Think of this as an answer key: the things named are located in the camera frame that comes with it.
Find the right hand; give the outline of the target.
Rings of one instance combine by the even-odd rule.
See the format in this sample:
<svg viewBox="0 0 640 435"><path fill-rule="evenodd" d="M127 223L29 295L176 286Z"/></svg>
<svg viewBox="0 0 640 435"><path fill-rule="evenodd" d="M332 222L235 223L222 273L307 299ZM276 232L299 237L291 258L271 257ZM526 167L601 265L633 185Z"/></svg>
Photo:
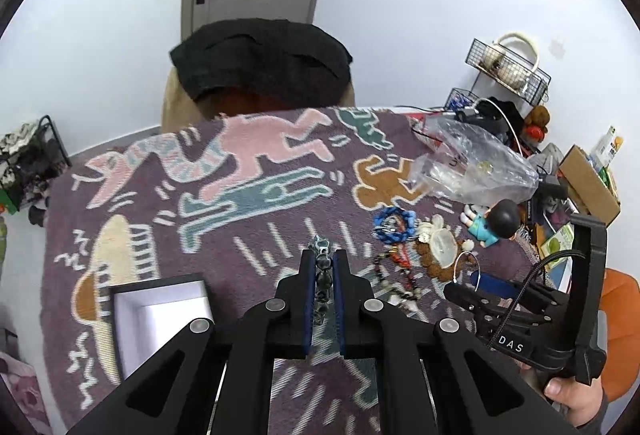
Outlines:
<svg viewBox="0 0 640 435"><path fill-rule="evenodd" d="M582 434L600 434L608 397L602 386L600 377L591 381L590 385L577 382L574 377L552 377L542 389L535 370L517 361L521 377L541 396L561 405L565 410L564 417Z"/></svg>

